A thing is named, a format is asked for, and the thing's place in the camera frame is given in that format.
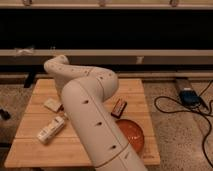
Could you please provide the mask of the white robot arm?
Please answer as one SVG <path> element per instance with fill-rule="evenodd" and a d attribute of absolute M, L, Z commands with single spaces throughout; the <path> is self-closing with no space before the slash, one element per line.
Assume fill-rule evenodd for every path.
<path fill-rule="evenodd" d="M 72 65 L 64 55 L 47 60 L 44 69 L 96 171 L 148 171 L 104 107 L 119 87 L 114 71 Z"/>

